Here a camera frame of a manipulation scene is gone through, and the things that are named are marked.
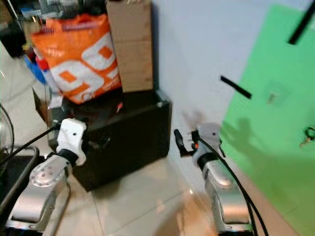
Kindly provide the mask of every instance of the black cable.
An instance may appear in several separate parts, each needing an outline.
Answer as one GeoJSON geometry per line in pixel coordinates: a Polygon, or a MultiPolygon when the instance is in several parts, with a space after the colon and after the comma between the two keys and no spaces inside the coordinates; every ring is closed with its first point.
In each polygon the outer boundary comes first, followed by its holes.
{"type": "Polygon", "coordinates": [[[252,94],[245,89],[239,87],[236,83],[230,81],[228,78],[221,76],[221,81],[225,82],[227,85],[230,85],[232,88],[234,88],[236,91],[238,91],[240,94],[242,94],[244,97],[251,99],[252,94]]]}
{"type": "Polygon", "coordinates": [[[257,209],[257,207],[255,206],[255,204],[253,203],[252,199],[250,198],[250,196],[248,195],[248,193],[246,192],[246,190],[244,189],[244,187],[242,186],[241,182],[238,180],[237,176],[234,174],[233,170],[229,167],[229,165],[227,164],[227,162],[218,154],[218,152],[213,148],[211,147],[207,142],[205,142],[203,139],[201,139],[200,137],[198,137],[198,140],[203,144],[205,145],[208,149],[210,149],[216,156],[217,158],[223,163],[223,165],[225,165],[225,167],[227,168],[227,170],[231,173],[231,175],[233,176],[233,178],[235,179],[235,181],[237,182],[238,186],[240,187],[245,199],[250,203],[250,205],[252,206],[252,208],[254,209],[258,219],[259,219],[259,222],[261,224],[261,227],[264,231],[264,234],[266,236],[269,236],[268,234],[268,231],[267,231],[267,228],[265,226],[265,223],[257,209]]]}
{"type": "Polygon", "coordinates": [[[252,207],[251,207],[251,204],[249,203],[249,201],[247,201],[247,200],[246,200],[246,205],[247,205],[247,208],[248,208],[248,212],[250,214],[250,218],[251,218],[251,222],[252,222],[252,229],[254,231],[254,236],[258,236],[254,214],[252,213],[252,207]]]}
{"type": "Polygon", "coordinates": [[[308,10],[304,14],[303,18],[301,19],[301,22],[296,27],[293,35],[289,39],[290,44],[296,44],[296,42],[299,40],[303,32],[305,31],[307,25],[311,22],[312,17],[315,13],[315,0],[311,3],[308,10]]]}
{"type": "Polygon", "coordinates": [[[10,128],[12,130],[12,147],[11,147],[11,153],[12,153],[13,148],[14,148],[14,129],[13,129],[13,124],[11,122],[11,119],[10,119],[9,115],[8,115],[8,112],[6,112],[5,108],[2,106],[1,103],[0,103],[0,107],[1,107],[2,111],[4,112],[4,116],[7,119],[8,123],[10,125],[10,128]]]}
{"type": "Polygon", "coordinates": [[[12,152],[10,155],[8,155],[3,161],[1,161],[0,166],[2,166],[4,163],[6,163],[8,160],[10,160],[13,156],[15,156],[16,154],[18,154],[20,151],[22,151],[23,149],[27,148],[29,145],[31,145],[32,143],[36,142],[37,140],[39,140],[40,138],[44,137],[45,135],[49,134],[50,132],[57,130],[60,128],[60,125],[57,124],[54,127],[48,129],[47,131],[45,131],[44,133],[38,135],[36,138],[30,140],[29,142],[27,142],[26,144],[20,146],[18,149],[16,149],[14,152],[12,152]]]}
{"type": "Polygon", "coordinates": [[[224,158],[226,158],[226,155],[225,155],[224,151],[223,151],[222,148],[221,148],[221,144],[222,144],[222,140],[220,139],[219,149],[220,149],[220,152],[222,153],[222,156],[223,156],[224,158]]]}

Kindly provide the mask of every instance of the white number print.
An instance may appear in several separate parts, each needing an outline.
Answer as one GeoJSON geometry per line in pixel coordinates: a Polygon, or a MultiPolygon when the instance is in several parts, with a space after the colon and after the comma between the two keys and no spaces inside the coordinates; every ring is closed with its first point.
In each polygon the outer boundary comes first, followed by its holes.
{"type": "Polygon", "coordinates": [[[75,89],[79,89],[84,84],[89,87],[80,93],[76,94],[73,98],[77,101],[87,101],[91,99],[92,94],[101,88],[104,84],[104,79],[99,75],[95,74],[83,63],[75,60],[65,61],[51,69],[51,73],[54,76],[56,83],[64,92],[71,92],[75,89]],[[75,76],[75,80],[67,81],[61,74],[68,72],[75,76]]]}
{"type": "Polygon", "coordinates": [[[82,53],[82,59],[96,70],[107,69],[116,59],[110,33],[106,33],[93,46],[86,49],[82,53]],[[104,47],[112,52],[109,58],[98,53],[104,47]]]}
{"type": "Polygon", "coordinates": [[[74,100],[76,103],[85,102],[93,98],[97,90],[103,89],[105,91],[119,82],[117,66],[108,71],[108,73],[105,71],[116,60],[109,32],[102,36],[94,45],[87,48],[81,54],[81,58],[87,65],[79,60],[67,60],[51,68],[51,73],[58,86],[65,94],[68,93],[71,100],[74,100]],[[104,49],[105,55],[100,53],[102,49],[104,49]],[[88,66],[96,70],[97,73],[100,72],[100,75],[92,71],[88,66]],[[103,76],[112,81],[105,84],[103,76]]]}

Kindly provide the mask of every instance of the cardboard box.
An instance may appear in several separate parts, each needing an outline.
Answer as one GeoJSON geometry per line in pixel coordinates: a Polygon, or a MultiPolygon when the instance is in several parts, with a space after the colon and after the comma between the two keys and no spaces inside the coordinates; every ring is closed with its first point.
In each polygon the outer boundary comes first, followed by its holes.
{"type": "Polygon", "coordinates": [[[10,15],[9,10],[6,8],[3,0],[0,0],[0,23],[10,22],[12,20],[12,16],[10,15]]]}
{"type": "Polygon", "coordinates": [[[153,89],[151,1],[108,1],[123,92],[153,89]]]}

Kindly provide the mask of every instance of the tiled floor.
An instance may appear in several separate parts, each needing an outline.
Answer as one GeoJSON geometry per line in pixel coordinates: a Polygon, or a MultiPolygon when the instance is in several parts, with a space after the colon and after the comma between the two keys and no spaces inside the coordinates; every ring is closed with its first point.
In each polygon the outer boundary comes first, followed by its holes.
{"type": "MultiPolygon", "coordinates": [[[[11,59],[0,44],[1,103],[12,119],[16,143],[22,144],[47,129],[34,107],[32,87],[44,96],[21,59],[11,59]]],[[[35,143],[50,152],[47,139],[35,143]]],[[[268,224],[270,235],[297,236],[239,173],[246,189],[268,224]]],[[[158,160],[93,192],[86,192],[70,177],[71,197],[57,236],[212,236],[209,209],[201,205],[185,178],[169,163],[158,160]]]]}

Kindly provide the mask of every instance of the black tape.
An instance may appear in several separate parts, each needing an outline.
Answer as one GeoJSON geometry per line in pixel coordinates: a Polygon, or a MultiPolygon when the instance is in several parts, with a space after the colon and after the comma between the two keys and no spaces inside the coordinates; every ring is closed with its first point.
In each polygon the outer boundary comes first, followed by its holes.
{"type": "Polygon", "coordinates": [[[218,158],[216,157],[216,155],[213,152],[207,152],[198,158],[197,164],[198,164],[199,168],[201,169],[201,171],[203,171],[203,168],[205,167],[207,162],[215,161],[217,159],[218,158]]]}
{"type": "Polygon", "coordinates": [[[312,20],[312,16],[314,15],[314,13],[315,13],[315,0],[312,2],[309,9],[304,14],[302,20],[300,21],[299,25],[295,29],[293,35],[289,39],[290,44],[296,44],[296,42],[299,40],[299,38],[303,34],[303,31],[306,29],[307,25],[312,20]]]}
{"type": "Polygon", "coordinates": [[[77,159],[79,159],[77,154],[75,154],[75,153],[73,153],[73,152],[71,152],[70,150],[67,150],[67,149],[61,149],[57,153],[57,155],[67,159],[71,163],[72,167],[76,166],[75,162],[77,161],[77,159]]]}
{"type": "Polygon", "coordinates": [[[236,91],[238,91],[240,94],[242,94],[246,98],[248,98],[248,99],[252,98],[252,94],[250,92],[248,92],[245,89],[239,87],[237,84],[235,84],[234,82],[232,82],[229,79],[225,78],[224,76],[221,76],[221,81],[225,82],[226,84],[228,84],[231,87],[233,87],[236,91]]]}

